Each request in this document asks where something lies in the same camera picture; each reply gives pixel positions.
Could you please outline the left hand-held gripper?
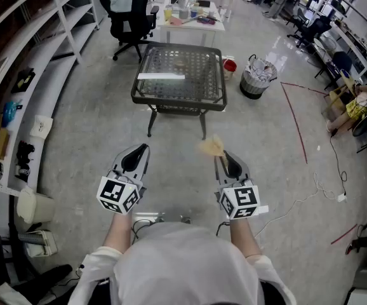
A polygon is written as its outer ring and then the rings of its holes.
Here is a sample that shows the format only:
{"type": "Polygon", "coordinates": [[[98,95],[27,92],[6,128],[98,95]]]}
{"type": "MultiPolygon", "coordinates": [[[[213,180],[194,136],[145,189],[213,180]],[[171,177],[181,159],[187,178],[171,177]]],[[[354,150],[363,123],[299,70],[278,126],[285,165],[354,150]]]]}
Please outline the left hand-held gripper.
{"type": "Polygon", "coordinates": [[[146,190],[140,180],[146,174],[149,158],[150,147],[147,144],[131,146],[116,156],[113,170],[101,178],[96,195],[105,209],[121,215],[132,211],[146,190]],[[137,179],[119,171],[136,172],[137,179]]]}

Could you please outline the white cabinet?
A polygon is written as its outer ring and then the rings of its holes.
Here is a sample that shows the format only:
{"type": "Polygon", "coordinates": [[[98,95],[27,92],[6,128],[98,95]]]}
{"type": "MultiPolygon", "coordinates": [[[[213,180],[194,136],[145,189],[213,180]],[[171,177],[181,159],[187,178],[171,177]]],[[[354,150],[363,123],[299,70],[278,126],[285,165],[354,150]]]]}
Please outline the white cabinet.
{"type": "Polygon", "coordinates": [[[352,287],[348,291],[343,305],[367,305],[367,289],[352,287]]]}

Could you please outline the short red floor tape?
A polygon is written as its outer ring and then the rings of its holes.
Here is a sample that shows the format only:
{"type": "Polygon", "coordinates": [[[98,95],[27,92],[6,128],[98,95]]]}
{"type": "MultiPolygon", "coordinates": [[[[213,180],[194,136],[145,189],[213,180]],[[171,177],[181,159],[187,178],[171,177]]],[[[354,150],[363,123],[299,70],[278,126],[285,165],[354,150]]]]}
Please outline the short red floor tape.
{"type": "Polygon", "coordinates": [[[335,243],[338,243],[340,240],[342,240],[343,238],[345,238],[348,234],[350,234],[353,230],[355,230],[355,228],[357,228],[357,224],[354,224],[347,232],[345,232],[344,234],[342,234],[341,236],[339,236],[338,238],[336,238],[335,240],[333,240],[330,245],[334,245],[335,243]]]}

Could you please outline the pile of black controllers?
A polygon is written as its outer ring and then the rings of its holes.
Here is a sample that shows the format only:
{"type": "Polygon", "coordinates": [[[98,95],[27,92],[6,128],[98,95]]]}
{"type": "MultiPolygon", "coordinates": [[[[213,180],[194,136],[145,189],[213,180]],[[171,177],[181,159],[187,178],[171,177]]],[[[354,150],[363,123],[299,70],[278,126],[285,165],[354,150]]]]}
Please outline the pile of black controllers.
{"type": "Polygon", "coordinates": [[[30,158],[29,155],[35,151],[35,147],[32,144],[28,144],[21,140],[18,144],[18,150],[16,153],[16,165],[15,165],[15,177],[28,182],[30,174],[30,158]]]}

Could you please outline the dark blue chair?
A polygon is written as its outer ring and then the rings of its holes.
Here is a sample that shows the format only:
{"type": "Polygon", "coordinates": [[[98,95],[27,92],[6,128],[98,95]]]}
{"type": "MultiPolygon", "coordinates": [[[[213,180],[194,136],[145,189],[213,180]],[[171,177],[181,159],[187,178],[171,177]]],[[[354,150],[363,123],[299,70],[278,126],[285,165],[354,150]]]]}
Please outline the dark blue chair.
{"type": "Polygon", "coordinates": [[[324,88],[327,90],[328,88],[336,86],[337,81],[342,77],[340,74],[341,72],[345,75],[350,74],[351,68],[352,60],[348,54],[344,51],[337,51],[330,61],[323,64],[322,68],[315,75],[315,78],[326,72],[330,78],[330,83],[328,83],[324,88]]]}

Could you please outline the black swivel chair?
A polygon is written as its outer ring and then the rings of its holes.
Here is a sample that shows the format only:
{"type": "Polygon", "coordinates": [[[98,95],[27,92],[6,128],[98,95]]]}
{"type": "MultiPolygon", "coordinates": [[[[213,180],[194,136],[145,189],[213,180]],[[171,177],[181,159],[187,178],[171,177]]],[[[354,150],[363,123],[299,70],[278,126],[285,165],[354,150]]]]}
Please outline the black swivel chair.
{"type": "Polygon", "coordinates": [[[293,37],[297,39],[297,48],[299,48],[302,44],[308,47],[308,45],[314,42],[315,38],[318,38],[321,34],[331,29],[331,20],[327,16],[321,15],[310,25],[307,24],[307,21],[309,21],[309,19],[305,17],[301,8],[299,8],[297,10],[297,14],[293,15],[288,21],[288,23],[292,22],[293,25],[296,25],[297,30],[294,34],[288,34],[286,37],[293,37]]]}

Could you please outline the white plastic crate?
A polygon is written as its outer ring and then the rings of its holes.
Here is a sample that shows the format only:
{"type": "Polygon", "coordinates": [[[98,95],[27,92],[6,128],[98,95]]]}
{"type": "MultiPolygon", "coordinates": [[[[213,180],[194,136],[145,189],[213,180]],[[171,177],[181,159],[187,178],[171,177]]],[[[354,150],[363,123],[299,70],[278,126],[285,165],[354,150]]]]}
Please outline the white plastic crate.
{"type": "Polygon", "coordinates": [[[26,234],[25,249],[29,257],[49,257],[58,252],[51,231],[34,231],[26,234]]]}

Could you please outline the long red floor tape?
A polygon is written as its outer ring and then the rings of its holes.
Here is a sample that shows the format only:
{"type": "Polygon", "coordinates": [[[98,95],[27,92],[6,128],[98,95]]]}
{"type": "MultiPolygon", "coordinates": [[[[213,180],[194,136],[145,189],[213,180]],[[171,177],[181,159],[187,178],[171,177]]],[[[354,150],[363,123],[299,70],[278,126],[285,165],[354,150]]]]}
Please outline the long red floor tape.
{"type": "Polygon", "coordinates": [[[307,153],[306,153],[306,148],[305,148],[305,144],[304,144],[304,139],[303,139],[302,133],[300,131],[300,126],[299,126],[299,123],[298,123],[298,120],[297,120],[297,117],[296,117],[296,114],[295,114],[295,110],[293,108],[293,105],[291,103],[291,100],[289,98],[289,95],[288,95],[288,92],[286,91],[285,86],[296,87],[296,88],[300,88],[300,89],[303,89],[303,90],[308,90],[310,92],[312,91],[312,92],[317,93],[317,94],[320,94],[322,96],[325,96],[326,94],[323,91],[321,92],[319,90],[315,90],[315,89],[309,88],[307,86],[302,86],[302,85],[298,85],[298,84],[295,84],[295,83],[287,83],[287,82],[281,81],[280,82],[280,85],[281,85],[282,91],[284,93],[284,96],[286,98],[286,101],[288,103],[288,107],[290,108],[291,115],[292,115],[292,118],[293,118],[295,127],[297,129],[298,139],[300,141],[300,145],[301,145],[301,148],[302,148],[302,153],[303,153],[303,156],[304,156],[305,164],[308,164],[308,159],[307,159],[307,153]]]}

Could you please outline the white trash bin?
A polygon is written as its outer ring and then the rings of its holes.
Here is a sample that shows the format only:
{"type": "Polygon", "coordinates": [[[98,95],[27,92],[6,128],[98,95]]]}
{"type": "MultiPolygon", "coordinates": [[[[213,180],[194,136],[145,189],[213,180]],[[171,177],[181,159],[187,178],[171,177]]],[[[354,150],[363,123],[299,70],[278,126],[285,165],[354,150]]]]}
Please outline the white trash bin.
{"type": "Polygon", "coordinates": [[[26,186],[20,191],[17,201],[17,215],[27,224],[49,222],[55,213],[55,202],[46,195],[36,193],[26,186]]]}

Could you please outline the white desk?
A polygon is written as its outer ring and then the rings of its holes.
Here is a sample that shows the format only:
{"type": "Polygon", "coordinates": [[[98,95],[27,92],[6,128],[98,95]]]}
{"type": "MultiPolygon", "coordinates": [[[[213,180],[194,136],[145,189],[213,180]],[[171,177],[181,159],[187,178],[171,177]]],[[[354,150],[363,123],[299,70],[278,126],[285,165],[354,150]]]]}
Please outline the white desk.
{"type": "Polygon", "coordinates": [[[189,20],[181,25],[171,25],[169,20],[165,20],[164,14],[170,0],[155,0],[154,6],[159,6],[159,18],[157,20],[157,28],[159,28],[159,41],[161,43],[172,43],[173,37],[177,34],[184,36],[184,43],[197,44],[200,46],[212,47],[217,33],[225,31],[224,24],[215,3],[211,2],[209,8],[204,8],[203,13],[208,16],[209,13],[214,17],[214,24],[203,24],[197,20],[189,20]]]}

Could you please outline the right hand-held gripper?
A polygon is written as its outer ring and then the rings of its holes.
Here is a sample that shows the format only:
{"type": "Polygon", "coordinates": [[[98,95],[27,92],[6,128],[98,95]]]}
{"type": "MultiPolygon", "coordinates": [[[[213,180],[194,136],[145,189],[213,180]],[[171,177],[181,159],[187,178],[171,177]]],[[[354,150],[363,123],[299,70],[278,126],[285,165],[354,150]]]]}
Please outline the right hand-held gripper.
{"type": "MultiPolygon", "coordinates": [[[[247,164],[233,152],[224,151],[227,159],[228,177],[249,177],[247,164]]],[[[217,180],[225,180],[225,163],[222,156],[214,157],[217,180]]],[[[250,178],[227,183],[218,188],[217,201],[229,220],[246,219],[269,212],[268,205],[262,205],[258,186],[250,178]]]]}

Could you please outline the person's left forearm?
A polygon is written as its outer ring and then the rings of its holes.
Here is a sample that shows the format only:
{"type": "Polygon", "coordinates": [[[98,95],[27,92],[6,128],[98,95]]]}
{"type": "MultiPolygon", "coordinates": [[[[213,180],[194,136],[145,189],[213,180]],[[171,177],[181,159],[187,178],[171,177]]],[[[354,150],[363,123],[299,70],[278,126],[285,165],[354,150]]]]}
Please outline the person's left forearm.
{"type": "Polygon", "coordinates": [[[132,213],[126,215],[115,213],[103,246],[125,253],[131,245],[131,228],[132,213]]]}

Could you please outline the person's white shirt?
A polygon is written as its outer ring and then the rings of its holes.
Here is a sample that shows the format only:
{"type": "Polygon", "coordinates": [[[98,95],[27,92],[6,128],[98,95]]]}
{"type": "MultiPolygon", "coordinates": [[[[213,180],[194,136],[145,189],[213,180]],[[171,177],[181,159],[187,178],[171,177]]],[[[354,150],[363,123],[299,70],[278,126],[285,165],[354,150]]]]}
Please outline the person's white shirt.
{"type": "Polygon", "coordinates": [[[110,305],[297,305],[265,255],[244,255],[203,227],[163,222],[125,252],[88,254],[69,305],[104,305],[93,292],[109,282],[110,305]]]}

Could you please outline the red bucket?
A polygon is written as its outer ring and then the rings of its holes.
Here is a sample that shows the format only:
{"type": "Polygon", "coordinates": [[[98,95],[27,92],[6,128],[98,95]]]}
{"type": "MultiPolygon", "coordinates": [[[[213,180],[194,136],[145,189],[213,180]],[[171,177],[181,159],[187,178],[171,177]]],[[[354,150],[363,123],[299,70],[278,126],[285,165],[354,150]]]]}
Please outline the red bucket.
{"type": "Polygon", "coordinates": [[[237,64],[232,59],[224,58],[222,60],[222,65],[223,65],[224,79],[228,81],[233,77],[237,69],[237,64]]]}

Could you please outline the person's right forearm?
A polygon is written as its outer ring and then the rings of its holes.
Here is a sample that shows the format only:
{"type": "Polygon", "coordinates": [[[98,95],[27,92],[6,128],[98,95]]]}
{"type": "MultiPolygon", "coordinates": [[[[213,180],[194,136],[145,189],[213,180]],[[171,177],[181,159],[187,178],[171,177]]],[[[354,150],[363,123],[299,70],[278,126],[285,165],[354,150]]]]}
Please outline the person's right forearm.
{"type": "Polygon", "coordinates": [[[230,221],[230,240],[246,258],[254,255],[262,255],[262,251],[251,232],[247,219],[230,221]]]}

